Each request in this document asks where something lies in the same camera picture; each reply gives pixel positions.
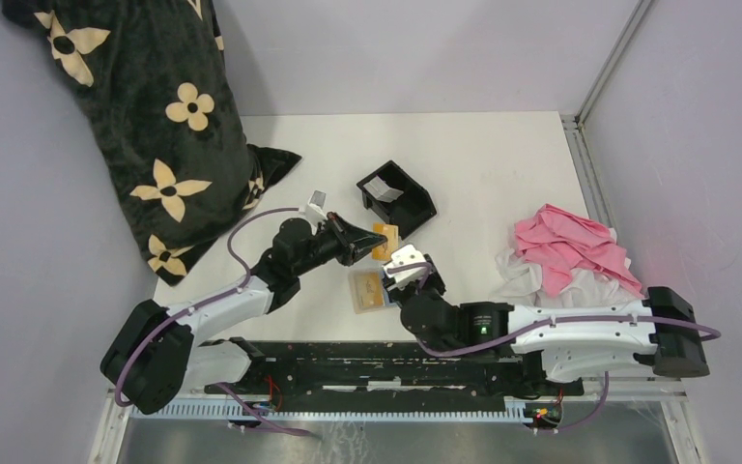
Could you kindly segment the black plastic tray box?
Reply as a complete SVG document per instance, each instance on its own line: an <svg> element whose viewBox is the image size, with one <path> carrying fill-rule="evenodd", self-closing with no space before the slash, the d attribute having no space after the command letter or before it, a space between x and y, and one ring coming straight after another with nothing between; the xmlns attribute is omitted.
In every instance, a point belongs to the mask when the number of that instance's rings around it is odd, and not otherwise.
<svg viewBox="0 0 742 464"><path fill-rule="evenodd" d="M393 160L358 181L357 188L363 207L383 223L397 226L402 239L438 214L428 190Z"/></svg>

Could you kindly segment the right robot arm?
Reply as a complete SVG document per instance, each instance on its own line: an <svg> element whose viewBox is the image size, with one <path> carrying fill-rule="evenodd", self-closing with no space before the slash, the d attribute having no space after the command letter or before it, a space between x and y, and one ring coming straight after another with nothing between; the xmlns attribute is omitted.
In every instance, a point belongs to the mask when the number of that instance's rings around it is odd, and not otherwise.
<svg viewBox="0 0 742 464"><path fill-rule="evenodd" d="M383 266L382 283L404 329L435 358L530 357L522 387L543 394L592 373L643 365L661 377L709 374L704 343L721 337L698 322L693 307L669 287L641 300L593 307L549 308L491 301L451 304L429 256L408 251Z"/></svg>

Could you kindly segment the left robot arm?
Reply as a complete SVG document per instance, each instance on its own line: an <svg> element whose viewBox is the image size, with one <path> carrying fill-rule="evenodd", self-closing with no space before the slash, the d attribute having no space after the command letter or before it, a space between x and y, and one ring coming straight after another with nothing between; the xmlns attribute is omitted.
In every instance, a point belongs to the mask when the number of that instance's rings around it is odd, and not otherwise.
<svg viewBox="0 0 742 464"><path fill-rule="evenodd" d="M179 392L216 382L245 393L258 391L265 367L238 343L214 344L211 337L290 302L304 274L330 261L351 267L386 242L386 236L336 213L317 224L292 217L281 223L271 246L235 283L181 304L139 303L100 362L100 372L114 386L115 403L152 414Z"/></svg>

